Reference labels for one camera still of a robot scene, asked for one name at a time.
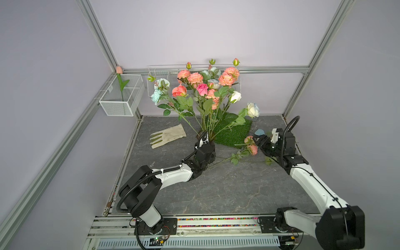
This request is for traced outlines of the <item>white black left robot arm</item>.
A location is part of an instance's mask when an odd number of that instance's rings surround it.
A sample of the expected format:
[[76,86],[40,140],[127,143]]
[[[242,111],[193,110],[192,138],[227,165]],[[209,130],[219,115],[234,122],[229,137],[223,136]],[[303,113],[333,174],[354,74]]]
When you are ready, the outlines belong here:
[[160,231],[164,218],[153,205],[160,190],[198,178],[215,158],[215,144],[209,139],[209,132],[205,131],[195,144],[194,152],[179,165],[162,169],[141,166],[118,191],[120,200],[115,210],[140,219],[153,233]]

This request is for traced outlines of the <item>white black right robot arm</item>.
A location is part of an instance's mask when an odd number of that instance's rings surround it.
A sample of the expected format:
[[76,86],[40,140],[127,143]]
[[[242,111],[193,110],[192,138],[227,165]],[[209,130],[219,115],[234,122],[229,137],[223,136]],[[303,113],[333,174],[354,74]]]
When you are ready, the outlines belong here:
[[274,219],[259,218],[261,228],[273,226],[279,233],[299,230],[315,238],[324,250],[361,250],[365,247],[365,214],[327,187],[304,156],[296,152],[292,130],[299,120],[299,116],[294,117],[284,129],[274,129],[271,136],[259,129],[253,140],[265,156],[275,160],[305,190],[320,214],[313,216],[293,206],[281,207]]

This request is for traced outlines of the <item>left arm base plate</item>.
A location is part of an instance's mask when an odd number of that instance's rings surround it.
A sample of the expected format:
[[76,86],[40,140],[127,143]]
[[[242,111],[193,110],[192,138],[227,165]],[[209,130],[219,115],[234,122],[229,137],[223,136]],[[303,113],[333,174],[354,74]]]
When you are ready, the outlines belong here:
[[176,235],[178,229],[177,218],[162,218],[154,226],[148,226],[144,221],[139,221],[135,226],[137,235]]

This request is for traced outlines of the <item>pink peony flower stem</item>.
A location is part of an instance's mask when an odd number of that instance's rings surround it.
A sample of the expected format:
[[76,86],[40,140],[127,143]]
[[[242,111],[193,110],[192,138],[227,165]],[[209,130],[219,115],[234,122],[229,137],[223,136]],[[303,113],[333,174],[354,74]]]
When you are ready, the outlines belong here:
[[216,165],[218,165],[218,164],[221,164],[221,163],[223,163],[223,162],[231,162],[232,164],[234,164],[234,165],[237,165],[238,163],[240,163],[240,162],[250,162],[250,163],[264,163],[264,164],[266,164],[266,165],[268,165],[268,166],[270,166],[271,164],[273,164],[274,162],[276,162],[274,159],[272,159],[272,158],[269,158],[269,157],[265,157],[265,159],[263,160],[263,161],[253,161],[253,160],[245,160],[245,159],[236,159],[236,158],[233,158],[233,157],[229,157],[229,158],[225,158],[224,160],[222,160],[222,161],[219,161],[219,162],[217,162],[217,163],[214,163],[214,164],[212,164],[212,166],[216,166]]

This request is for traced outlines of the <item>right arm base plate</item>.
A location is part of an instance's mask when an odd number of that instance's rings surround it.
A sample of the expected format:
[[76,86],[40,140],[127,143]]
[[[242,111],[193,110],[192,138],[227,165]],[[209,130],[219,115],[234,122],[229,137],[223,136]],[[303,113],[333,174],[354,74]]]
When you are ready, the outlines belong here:
[[272,216],[260,216],[257,218],[257,223],[260,226],[262,233],[286,233],[287,231],[283,231],[279,229],[276,222],[275,217]]

